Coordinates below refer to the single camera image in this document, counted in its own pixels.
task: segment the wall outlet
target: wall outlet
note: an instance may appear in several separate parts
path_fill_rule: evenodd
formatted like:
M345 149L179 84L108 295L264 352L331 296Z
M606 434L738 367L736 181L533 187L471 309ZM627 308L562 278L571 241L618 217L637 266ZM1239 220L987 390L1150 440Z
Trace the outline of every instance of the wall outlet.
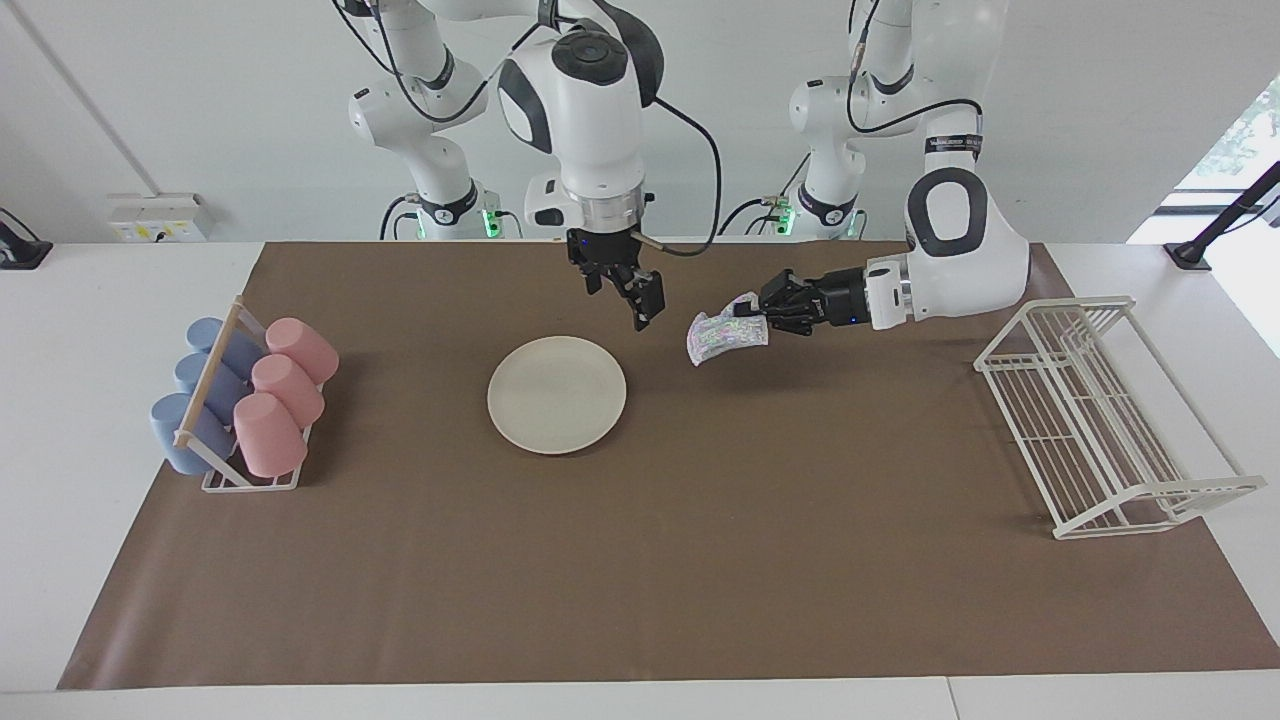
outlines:
M209 210L193 195L111 196L119 202L109 223L123 242L207 242Z

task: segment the white wire dish rack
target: white wire dish rack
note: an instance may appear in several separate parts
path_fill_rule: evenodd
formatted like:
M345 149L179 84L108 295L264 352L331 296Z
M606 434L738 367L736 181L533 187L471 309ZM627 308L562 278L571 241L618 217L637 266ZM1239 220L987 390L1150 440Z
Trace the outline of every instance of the white wire dish rack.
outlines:
M1134 319L1133 306L1132 297L1028 302L974 363L1048 505L1059 539L1167 530L1266 487L1213 434ZM1236 477L1193 479L1170 455L1102 340L1121 325L1140 338Z

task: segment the white wall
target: white wall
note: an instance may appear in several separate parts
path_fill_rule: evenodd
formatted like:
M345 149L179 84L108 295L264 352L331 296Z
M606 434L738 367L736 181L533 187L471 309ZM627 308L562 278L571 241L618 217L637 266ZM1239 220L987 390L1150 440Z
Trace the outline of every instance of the white wall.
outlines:
M786 101L847 68L844 0L628 0L667 51L663 95L703 120L726 156L726 205L776 192L804 152ZM146 173L198 192L221 240L367 238L408 188L394 156L348 128L349 92L379 70L325 0L0 0L17 6ZM1123 242L1280 69L1270 0L1014 3L987 99L983 172L1006 214L1042 241ZM13 17L0 13L20 35ZM444 23L458 54L492 68L525 23ZM0 44L0 199L45 234L108 240L102 196L137 192L83 111L68 109L29 42ZM474 174L518 205L552 161L493 109L447 135ZM701 138L646 113L655 234L709 224ZM901 236L919 136L867 142L872 236Z

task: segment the tree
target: tree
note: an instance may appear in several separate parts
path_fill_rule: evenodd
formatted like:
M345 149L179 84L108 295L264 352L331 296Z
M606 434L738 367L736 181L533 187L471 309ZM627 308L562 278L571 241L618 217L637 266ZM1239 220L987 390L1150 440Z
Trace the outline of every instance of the tree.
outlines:
M1249 160L1258 156L1258 149L1252 141L1260 132L1265 132L1266 137L1280 136L1280 77L1271 81L1201 164L1196 165L1196 174L1201 177L1239 174Z

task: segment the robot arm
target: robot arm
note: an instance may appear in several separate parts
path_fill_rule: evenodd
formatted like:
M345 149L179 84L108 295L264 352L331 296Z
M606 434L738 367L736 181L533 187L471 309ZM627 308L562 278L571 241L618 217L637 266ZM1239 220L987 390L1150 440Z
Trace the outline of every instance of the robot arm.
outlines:
M905 204L910 252L818 279L801 281L786 270L762 292L760 309L741 307L741 315L765 315L777 329L799 334L812 333L823 322L888 329L909 316L989 313L1023 296L1030 264L1027 238L1009 225L975 173L982 150L978 99L991 78L1007 6L1007 0L861 4L850 35L856 76L844 86L833 78L810 83L804 91L810 104L801 118L824 137L836 138L840 133L822 119L831 113L832 97L844 100L847 124L861 136L905 135L924 118L925 174ZM863 28L868 28L865 54ZM794 118L797 105L792 102ZM810 133L810 142L814 135L818 131ZM827 155L838 156L840 150L828 146ZM818 145L814 158L819 158ZM828 164L797 190L801 217L813 214L804 193L838 188L838 177L831 179L838 169L831 167L836 165ZM846 167L851 168L845 176L847 195L850 188L856 192L863 165ZM804 313L797 310L801 305Z
M497 195L472 179L461 146L435 135L485 111L488 96L481 92L480 72L453 56L440 38L435 14L417 0L348 0L347 12L365 18L374 47L390 49L413 102L435 118L424 118L404 99L397 78L385 77L348 101L357 135L396 152L408 167L417 190L419 222L428 237L497 234L500 227L492 220L499 205Z
M566 13L576 20L558 40L518 50L499 76L507 127L559 161L530 183L525 214L535 225L568 225L568 258L588 293L609 281L641 331L666 307L662 274L641 269L637 240L648 201L640 114L662 83L662 46L600 0L563 1L554 14Z

